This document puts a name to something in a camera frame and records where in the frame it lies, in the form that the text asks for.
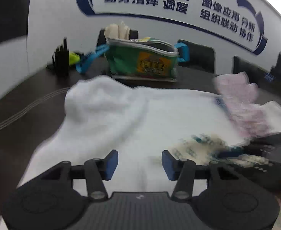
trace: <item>black circular disc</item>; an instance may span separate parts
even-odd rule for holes
[[[271,226],[279,214],[272,194],[250,183],[211,186],[197,199],[200,218],[209,226],[224,230],[260,230]]]
[[[60,230],[78,219],[84,206],[82,196],[72,188],[41,182],[17,189],[4,203],[2,217],[17,230]]]

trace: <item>dark wooden table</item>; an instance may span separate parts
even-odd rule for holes
[[[23,83],[14,88],[0,100],[0,123],[20,112],[35,100],[56,90],[69,88],[78,80],[90,79],[103,74],[107,69],[105,58],[97,59],[85,75],[75,70],[70,72],[67,79],[59,79],[50,71],[42,69]],[[152,81],[122,81],[135,86],[153,88],[193,89],[217,93],[212,83],[216,75],[200,70],[178,67],[177,83]],[[45,97],[32,106],[26,113],[0,130],[0,207],[5,198],[16,188],[21,179],[35,148],[49,138],[61,125],[64,117],[64,99],[66,90]],[[264,104],[275,100],[281,103],[281,97],[269,92],[260,91],[257,103]]]

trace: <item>walkie-talkie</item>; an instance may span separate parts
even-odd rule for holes
[[[57,47],[53,59],[54,71],[58,77],[69,75],[69,51],[67,49],[67,38],[64,38],[63,45]]]

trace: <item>blue strap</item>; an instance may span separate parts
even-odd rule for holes
[[[109,50],[109,46],[104,44],[96,48],[96,52],[88,53],[84,58],[82,58],[78,63],[76,63],[76,70],[79,73],[86,73],[87,69],[91,66],[93,60]]]
[[[188,62],[190,61],[190,50],[188,48],[188,46],[182,42],[179,42],[177,44],[175,44],[175,48],[179,49],[181,48],[182,49],[182,57],[183,58],[178,58],[178,61],[179,62]]]

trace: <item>metal screw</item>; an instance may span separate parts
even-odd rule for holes
[[[105,197],[105,193],[103,193],[102,191],[94,191],[90,194],[90,196],[95,200],[99,200]]]
[[[189,197],[188,192],[185,191],[178,191],[175,193],[175,197],[177,197],[178,199],[187,199]]]

